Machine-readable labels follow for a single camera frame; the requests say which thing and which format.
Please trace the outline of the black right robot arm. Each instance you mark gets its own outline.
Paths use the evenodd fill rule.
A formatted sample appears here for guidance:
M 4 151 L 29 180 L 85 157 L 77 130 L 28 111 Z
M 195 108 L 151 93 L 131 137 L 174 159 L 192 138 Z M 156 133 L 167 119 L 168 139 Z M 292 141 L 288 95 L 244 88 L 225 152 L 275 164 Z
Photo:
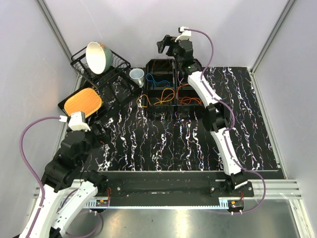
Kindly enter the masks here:
M 232 109 L 216 94 L 205 79 L 201 64 L 193 57 L 193 44 L 189 37 L 165 35 L 161 41 L 157 42 L 157 47 L 160 54 L 163 53 L 165 47 L 168 47 L 166 55 L 175 59 L 177 68 L 202 100 L 205 107 L 203 125 L 216 142 L 226 174 L 223 190 L 229 196 L 237 196 L 248 181 L 240 167 L 230 138 L 229 120 L 234 118 Z

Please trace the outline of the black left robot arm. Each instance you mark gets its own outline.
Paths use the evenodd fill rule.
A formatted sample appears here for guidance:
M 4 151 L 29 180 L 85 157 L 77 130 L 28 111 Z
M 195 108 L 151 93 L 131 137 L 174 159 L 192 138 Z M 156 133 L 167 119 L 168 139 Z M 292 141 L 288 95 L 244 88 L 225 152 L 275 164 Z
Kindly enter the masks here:
M 31 213 L 21 238 L 61 238 L 82 210 L 94 196 L 109 193 L 107 177 L 97 171 L 84 175 L 84 180 L 70 200 L 61 205 L 61 199 L 69 191 L 80 169 L 91 151 L 99 147 L 100 141 L 85 121 L 69 121 L 71 129 L 62 140 L 53 159 L 46 165 L 42 177 L 39 177 L 28 160 L 23 149 L 23 139 L 28 129 L 39 120 L 29 124 L 19 139 L 21 157 L 40 186 L 39 197 Z

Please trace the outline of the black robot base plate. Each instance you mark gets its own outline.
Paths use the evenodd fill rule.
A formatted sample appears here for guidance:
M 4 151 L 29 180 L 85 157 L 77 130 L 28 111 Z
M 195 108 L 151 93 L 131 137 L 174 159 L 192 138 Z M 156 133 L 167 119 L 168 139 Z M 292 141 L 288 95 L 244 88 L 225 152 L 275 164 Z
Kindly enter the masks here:
M 111 188 L 110 206 L 127 208 L 207 207 L 221 198 L 252 198 L 250 181 L 229 191 L 223 172 L 104 172 Z

